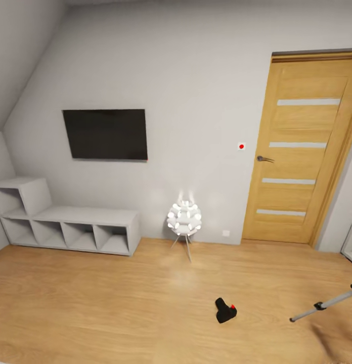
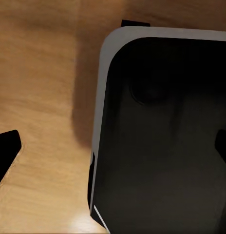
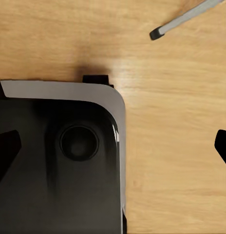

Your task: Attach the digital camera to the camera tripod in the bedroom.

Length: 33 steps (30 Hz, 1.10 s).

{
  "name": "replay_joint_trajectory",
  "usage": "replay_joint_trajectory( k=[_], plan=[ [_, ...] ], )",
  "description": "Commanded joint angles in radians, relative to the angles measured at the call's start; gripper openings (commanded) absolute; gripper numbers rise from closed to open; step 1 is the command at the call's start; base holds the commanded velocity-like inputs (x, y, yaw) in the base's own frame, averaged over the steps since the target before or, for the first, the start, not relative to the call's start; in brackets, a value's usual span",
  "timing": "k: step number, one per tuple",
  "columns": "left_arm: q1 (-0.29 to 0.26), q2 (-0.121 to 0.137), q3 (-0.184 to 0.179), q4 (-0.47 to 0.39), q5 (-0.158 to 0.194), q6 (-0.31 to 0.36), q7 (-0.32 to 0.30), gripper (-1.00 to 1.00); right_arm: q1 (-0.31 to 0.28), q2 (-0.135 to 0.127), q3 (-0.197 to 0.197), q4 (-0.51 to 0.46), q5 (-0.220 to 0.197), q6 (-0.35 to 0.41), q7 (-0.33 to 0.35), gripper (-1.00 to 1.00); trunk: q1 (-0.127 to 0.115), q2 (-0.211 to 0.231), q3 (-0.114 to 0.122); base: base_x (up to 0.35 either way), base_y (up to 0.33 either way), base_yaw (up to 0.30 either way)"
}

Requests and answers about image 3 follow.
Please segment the camera tripod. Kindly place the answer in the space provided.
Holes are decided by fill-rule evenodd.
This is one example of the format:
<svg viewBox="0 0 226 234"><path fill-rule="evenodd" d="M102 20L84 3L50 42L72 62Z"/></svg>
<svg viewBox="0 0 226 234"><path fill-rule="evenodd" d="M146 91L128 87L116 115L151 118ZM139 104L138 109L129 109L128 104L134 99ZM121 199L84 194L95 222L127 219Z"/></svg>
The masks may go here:
<svg viewBox="0 0 226 234"><path fill-rule="evenodd" d="M174 29L175 27L181 25L182 23L192 19L193 17L205 12L206 10L218 5L219 3L225 0L205 0L202 3L198 4L197 6L193 7L189 11L185 12L184 14L180 15L176 19L173 19L171 22L167 23L164 26L160 26L153 31L151 31L150 36L152 40L159 39L160 37L164 36L166 32Z"/></svg>

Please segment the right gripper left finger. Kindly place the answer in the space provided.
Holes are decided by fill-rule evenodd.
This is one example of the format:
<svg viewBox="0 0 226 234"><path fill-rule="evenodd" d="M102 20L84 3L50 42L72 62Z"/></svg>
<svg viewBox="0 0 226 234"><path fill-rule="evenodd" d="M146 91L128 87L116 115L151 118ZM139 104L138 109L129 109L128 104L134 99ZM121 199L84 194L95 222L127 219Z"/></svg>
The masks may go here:
<svg viewBox="0 0 226 234"><path fill-rule="evenodd" d="M0 134L0 182L21 149L17 130Z"/></svg>

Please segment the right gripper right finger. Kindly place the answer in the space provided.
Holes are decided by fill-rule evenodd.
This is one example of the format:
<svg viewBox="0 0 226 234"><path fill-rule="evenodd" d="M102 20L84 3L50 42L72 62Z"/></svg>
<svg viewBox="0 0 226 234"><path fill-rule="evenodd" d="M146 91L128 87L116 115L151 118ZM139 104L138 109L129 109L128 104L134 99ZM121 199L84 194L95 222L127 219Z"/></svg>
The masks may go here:
<svg viewBox="0 0 226 234"><path fill-rule="evenodd" d="M215 149L221 155L222 159L226 163L226 131L219 130L214 144Z"/></svg>

